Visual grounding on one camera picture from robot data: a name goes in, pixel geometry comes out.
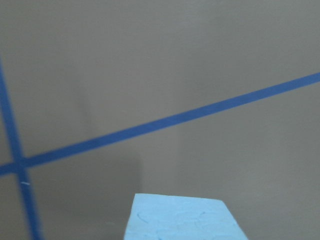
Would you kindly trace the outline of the light blue foam block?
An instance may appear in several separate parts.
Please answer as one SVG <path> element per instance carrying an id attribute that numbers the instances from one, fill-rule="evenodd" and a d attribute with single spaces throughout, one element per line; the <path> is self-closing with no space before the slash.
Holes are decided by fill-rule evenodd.
<path id="1" fill-rule="evenodd" d="M 221 200 L 137 193 L 125 240 L 246 240 Z"/>

